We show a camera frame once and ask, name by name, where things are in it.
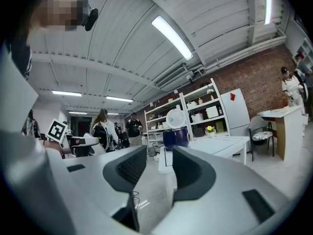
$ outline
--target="blue container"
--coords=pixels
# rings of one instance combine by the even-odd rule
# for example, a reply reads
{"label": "blue container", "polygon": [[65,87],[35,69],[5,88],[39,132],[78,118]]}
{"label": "blue container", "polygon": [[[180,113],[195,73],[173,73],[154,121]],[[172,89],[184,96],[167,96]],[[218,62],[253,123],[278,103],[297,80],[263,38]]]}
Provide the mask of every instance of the blue container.
{"label": "blue container", "polygon": [[163,141],[166,151],[172,151],[174,145],[188,147],[188,131],[186,127],[163,132]]}

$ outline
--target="bottle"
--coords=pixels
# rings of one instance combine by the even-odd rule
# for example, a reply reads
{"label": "bottle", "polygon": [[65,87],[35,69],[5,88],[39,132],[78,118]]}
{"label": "bottle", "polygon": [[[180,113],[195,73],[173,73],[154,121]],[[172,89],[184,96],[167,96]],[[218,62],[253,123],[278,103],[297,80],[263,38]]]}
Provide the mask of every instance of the bottle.
{"label": "bottle", "polygon": [[223,111],[222,111],[221,106],[219,106],[218,111],[219,111],[220,116],[223,115]]}

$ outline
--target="white fan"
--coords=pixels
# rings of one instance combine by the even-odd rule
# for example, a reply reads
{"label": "white fan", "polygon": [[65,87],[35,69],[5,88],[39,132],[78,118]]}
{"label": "white fan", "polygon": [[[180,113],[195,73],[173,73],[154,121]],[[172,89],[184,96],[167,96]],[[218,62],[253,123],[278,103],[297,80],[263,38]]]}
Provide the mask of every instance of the white fan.
{"label": "white fan", "polygon": [[170,128],[178,129],[185,125],[186,116],[182,110],[172,109],[166,115],[166,123]]}

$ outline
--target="potted plant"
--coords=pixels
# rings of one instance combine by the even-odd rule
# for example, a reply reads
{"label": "potted plant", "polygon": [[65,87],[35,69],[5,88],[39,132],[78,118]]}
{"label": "potted plant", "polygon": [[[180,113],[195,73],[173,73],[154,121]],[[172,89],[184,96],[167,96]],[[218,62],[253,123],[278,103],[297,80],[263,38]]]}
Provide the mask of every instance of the potted plant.
{"label": "potted plant", "polygon": [[215,128],[214,126],[207,126],[206,129],[206,136],[209,136],[210,138],[215,137]]}

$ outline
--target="fluorescent light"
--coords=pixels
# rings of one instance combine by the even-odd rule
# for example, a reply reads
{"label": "fluorescent light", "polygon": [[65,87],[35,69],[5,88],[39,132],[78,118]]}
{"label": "fluorescent light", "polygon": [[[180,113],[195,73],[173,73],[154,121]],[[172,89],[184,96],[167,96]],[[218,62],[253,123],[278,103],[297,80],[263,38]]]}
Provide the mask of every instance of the fluorescent light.
{"label": "fluorescent light", "polygon": [[81,93],[75,93],[75,92],[59,92],[59,91],[52,91],[53,94],[56,95],[66,95],[66,96],[82,96]]}
{"label": "fluorescent light", "polygon": [[69,112],[70,114],[87,115],[87,112]]}
{"label": "fluorescent light", "polygon": [[133,100],[131,100],[131,99],[124,99],[124,98],[118,98],[118,97],[112,97],[112,96],[107,96],[107,99],[124,101],[124,102],[133,102]]}
{"label": "fluorescent light", "polygon": [[269,24],[272,11],[272,0],[265,0],[265,20],[264,24]]}
{"label": "fluorescent light", "polygon": [[188,61],[194,56],[188,49],[185,42],[180,38],[176,31],[163,19],[163,17],[158,16],[151,23],[155,28],[157,28],[164,36],[168,38],[174,44],[174,46],[180,51],[184,58]]}

